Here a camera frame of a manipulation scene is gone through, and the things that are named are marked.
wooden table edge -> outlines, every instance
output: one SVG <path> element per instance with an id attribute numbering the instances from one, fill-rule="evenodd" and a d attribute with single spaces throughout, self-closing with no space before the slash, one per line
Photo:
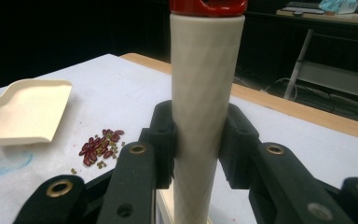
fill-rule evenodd
<path id="1" fill-rule="evenodd" d="M 140 54 L 128 53 L 120 57 L 133 63 L 138 63 L 145 67 L 155 69 L 159 72 L 166 74 L 172 73 L 172 67 L 169 63 L 158 61 Z M 255 91 L 237 84 L 233 84 L 231 95 L 265 106 L 294 118 L 303 119 L 328 129 L 358 137 L 358 121 L 356 120 L 346 119 L 313 107 L 287 101 L 283 98 Z"/>

textured white cylinder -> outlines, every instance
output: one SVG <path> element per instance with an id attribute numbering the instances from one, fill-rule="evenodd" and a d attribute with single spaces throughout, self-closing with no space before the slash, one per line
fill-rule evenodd
<path id="1" fill-rule="evenodd" d="M 244 20 L 171 14 L 175 224 L 207 222 Z"/>

bottle cap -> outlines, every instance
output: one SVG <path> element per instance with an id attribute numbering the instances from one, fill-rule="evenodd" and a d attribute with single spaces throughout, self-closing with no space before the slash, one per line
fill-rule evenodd
<path id="1" fill-rule="evenodd" d="M 170 0 L 170 10 L 188 16 L 233 17 L 242 15 L 247 4 L 247 0 Z"/>

metal leg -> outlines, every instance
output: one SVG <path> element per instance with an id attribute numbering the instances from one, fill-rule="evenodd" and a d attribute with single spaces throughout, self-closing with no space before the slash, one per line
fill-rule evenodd
<path id="1" fill-rule="evenodd" d="M 286 92 L 284 93 L 283 99 L 289 99 L 292 94 L 293 87 L 296 84 L 296 80 L 298 78 L 298 74 L 301 69 L 302 61 L 304 60 L 305 53 L 307 52 L 308 45 L 310 44 L 310 39 L 312 38 L 313 30 L 309 29 L 307 32 L 307 36 L 305 37 L 303 46 L 301 48 L 300 54 L 298 55 L 295 68 L 293 69 L 292 75 L 290 76 L 290 82 L 287 84 Z"/>

blue stain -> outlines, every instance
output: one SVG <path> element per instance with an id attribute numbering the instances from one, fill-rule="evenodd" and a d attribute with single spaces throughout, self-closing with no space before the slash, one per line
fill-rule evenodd
<path id="1" fill-rule="evenodd" d="M 33 154 L 22 151 L 19 153 L 7 155 L 0 159 L 0 175 L 28 165 L 32 160 Z"/>

